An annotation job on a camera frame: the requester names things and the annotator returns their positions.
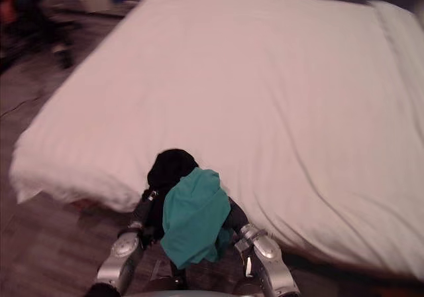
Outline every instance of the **person's leg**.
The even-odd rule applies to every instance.
[[[39,3],[41,0],[14,0],[13,5],[18,13],[18,16],[30,23],[39,30],[41,37],[48,44],[53,45],[58,42],[56,27],[54,23],[44,15]]]

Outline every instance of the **clothing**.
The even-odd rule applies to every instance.
[[[233,234],[222,228],[230,209],[219,175],[212,170],[195,168],[169,191],[160,243],[177,268],[222,256]]]
[[[144,201],[152,190],[158,192],[146,221],[147,227],[155,228],[153,234],[155,240],[164,236],[162,216],[166,195],[180,181],[181,177],[187,176],[198,166],[192,155],[180,149],[165,150],[156,157],[153,167],[147,175],[149,188],[142,195]]]

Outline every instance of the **mattress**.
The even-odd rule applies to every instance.
[[[21,135],[11,182],[130,211],[181,148],[285,250],[424,280],[423,62],[383,2],[142,0]]]

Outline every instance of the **black cloth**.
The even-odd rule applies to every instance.
[[[166,195],[182,177],[190,174],[198,166],[192,155],[181,149],[165,150],[156,157],[156,161],[147,175],[149,187],[142,195],[144,201],[151,191],[158,192],[146,221],[147,227],[154,228],[153,238],[155,240],[163,238],[165,234],[162,217]]]
[[[239,207],[239,205],[234,202],[232,198],[230,200],[231,211],[224,221],[223,227],[228,229],[233,229],[237,234],[240,233],[240,230],[243,226],[249,223],[246,214]]]

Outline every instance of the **teal cloth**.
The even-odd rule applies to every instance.
[[[169,191],[160,243],[178,269],[202,259],[219,260],[233,234],[222,228],[229,212],[228,196],[215,171],[195,168]]]

